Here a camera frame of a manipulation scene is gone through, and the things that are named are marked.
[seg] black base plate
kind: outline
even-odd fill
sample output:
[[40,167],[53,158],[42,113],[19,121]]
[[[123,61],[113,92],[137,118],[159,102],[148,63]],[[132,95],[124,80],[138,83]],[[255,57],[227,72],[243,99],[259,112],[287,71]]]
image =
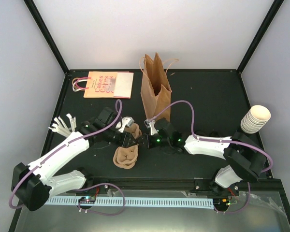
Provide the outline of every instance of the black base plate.
[[[144,125],[145,112],[140,95],[142,73],[140,70],[129,71],[134,72],[132,94],[131,99],[122,100],[122,116],[133,117],[141,130],[148,132]],[[234,134],[241,119],[249,110],[246,92],[241,77],[236,71],[170,70],[168,74],[172,89],[172,102],[187,100],[194,107],[195,131],[205,133],[216,131],[220,136]],[[106,106],[115,107],[115,99],[86,99],[83,98],[83,92],[72,91],[72,79],[87,75],[87,71],[71,72],[69,83],[66,85],[66,94],[58,107],[58,115],[63,119],[66,119],[65,115],[70,113],[80,123],[97,116]],[[188,132],[191,125],[189,106],[183,103],[173,106],[171,123],[180,132]],[[59,134],[50,134],[46,144],[53,148],[63,140],[64,137]],[[253,135],[252,140],[261,145],[258,134]],[[191,181],[194,178],[212,178],[217,169],[227,165],[225,160],[219,158],[188,155],[168,147],[157,147],[151,150],[140,148],[136,165],[130,170],[125,170],[113,164],[116,146],[105,146],[107,144],[104,142],[94,145],[65,165],[58,174],[84,167],[100,180]]]

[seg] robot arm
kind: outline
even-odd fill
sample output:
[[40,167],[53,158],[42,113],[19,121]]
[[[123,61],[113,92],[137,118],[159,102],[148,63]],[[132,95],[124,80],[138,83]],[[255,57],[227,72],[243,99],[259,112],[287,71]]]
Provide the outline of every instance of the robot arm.
[[88,181],[88,175],[83,170],[74,170],[68,174],[53,176],[65,164],[83,151],[89,149],[96,142],[107,141],[123,147],[135,145],[136,141],[134,137],[124,131],[126,126],[129,127],[134,122],[131,117],[123,118],[115,128],[109,128],[95,136],[81,138],[73,143],[69,143],[71,140],[82,137],[83,135],[101,130],[109,125],[115,119],[116,115],[116,112],[106,107],[97,118],[94,117],[89,121],[83,122],[82,126],[76,131],[63,131],[62,135],[67,136],[67,138],[43,157],[31,162],[27,166],[23,163],[18,164],[13,172],[12,190],[14,190],[24,175],[34,169],[33,173],[29,175],[15,193],[20,201],[30,211],[34,211],[42,207],[50,197],[69,190],[82,188],[86,184],[86,181]]
[[[161,118],[157,122],[154,120],[145,121],[145,125],[150,129],[151,134],[144,134],[140,144],[147,148],[170,145],[185,150],[189,154],[204,154],[226,160],[228,166],[218,170],[211,183],[211,188],[215,188],[215,194],[219,194],[219,191],[222,192],[223,189],[241,180],[256,182],[266,162],[266,157],[263,154],[251,148],[220,142],[222,140],[238,141],[260,148],[241,132],[236,132],[232,137],[198,136],[199,139],[195,139],[193,135],[185,136],[183,133],[178,133],[165,118]],[[202,139],[214,140],[217,143],[202,141]]]

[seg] paper cup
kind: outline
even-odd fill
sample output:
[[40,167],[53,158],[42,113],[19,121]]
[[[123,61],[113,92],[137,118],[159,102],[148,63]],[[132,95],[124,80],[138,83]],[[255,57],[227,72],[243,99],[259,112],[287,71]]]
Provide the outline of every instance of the paper cup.
[[264,124],[260,124],[260,125],[254,124],[246,117],[243,118],[243,122],[245,122],[245,124],[251,129],[260,129],[260,127],[262,127],[264,125]]
[[241,121],[241,128],[248,134],[258,132],[271,118],[270,111],[261,105],[254,105]]
[[259,122],[259,121],[256,121],[256,119],[250,115],[250,113],[246,114],[245,115],[245,118],[250,121],[251,123],[255,124],[255,125],[264,125],[265,123],[267,123],[267,121],[264,121],[264,122]]
[[271,118],[271,112],[262,105],[254,105],[248,112],[256,122],[267,122]]
[[244,121],[241,122],[241,128],[245,131],[245,132],[249,132],[249,133],[256,133],[258,132],[259,128],[251,128],[249,125],[247,125]]

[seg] paper bag twisted handle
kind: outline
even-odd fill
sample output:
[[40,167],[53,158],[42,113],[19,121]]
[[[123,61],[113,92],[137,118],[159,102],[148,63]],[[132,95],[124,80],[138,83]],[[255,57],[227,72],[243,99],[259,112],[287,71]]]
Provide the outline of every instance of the paper bag twisted handle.
[[[142,65],[141,65],[141,61],[142,61],[142,59],[146,59],[146,57],[141,57],[141,59],[140,59],[140,62],[139,62],[139,65],[140,65],[140,70],[142,71],[142,73],[147,77],[147,78],[149,78],[146,74],[145,74],[145,72],[144,72],[144,70],[142,69]],[[168,68],[166,69],[166,71],[165,71],[165,75],[167,74],[167,72],[168,72],[168,69],[174,64],[174,63],[176,63],[176,62],[178,62],[179,61],[179,59],[176,59],[176,58],[170,58],[170,59],[167,59],[166,61],[164,61],[162,64],[165,64],[166,62],[169,62],[170,60],[173,60],[173,62],[168,66]]]

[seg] crumpled sock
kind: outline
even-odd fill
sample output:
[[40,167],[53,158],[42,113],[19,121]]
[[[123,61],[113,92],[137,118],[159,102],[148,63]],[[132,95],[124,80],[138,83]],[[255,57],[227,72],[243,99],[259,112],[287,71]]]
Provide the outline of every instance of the crumpled sock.
[[[125,128],[126,132],[133,135],[135,139],[142,135],[138,124],[133,123],[130,128]],[[135,166],[138,157],[138,145],[128,148],[118,147],[115,151],[113,162],[119,168],[130,169]]]

